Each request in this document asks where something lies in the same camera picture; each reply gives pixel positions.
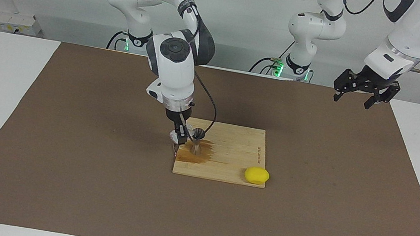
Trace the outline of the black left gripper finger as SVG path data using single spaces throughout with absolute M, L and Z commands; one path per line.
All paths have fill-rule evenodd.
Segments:
M 350 69 L 346 69 L 344 72 L 338 76 L 334 82 L 334 91 L 335 94 L 333 95 L 334 101 L 339 101 L 345 93 L 355 92 L 355 83 L 356 83 L 357 75 Z
M 364 103 L 365 109 L 370 109 L 373 105 L 379 103 L 389 103 L 391 99 L 400 91 L 400 83 L 393 82 L 391 85 L 384 87 L 373 87 L 371 90 L 371 97 Z

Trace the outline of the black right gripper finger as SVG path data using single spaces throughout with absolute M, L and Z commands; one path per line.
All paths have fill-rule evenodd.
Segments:
M 173 143 L 175 145 L 184 145 L 187 142 L 188 138 L 188 128 L 183 124 L 175 124 L 174 134 L 173 134 Z

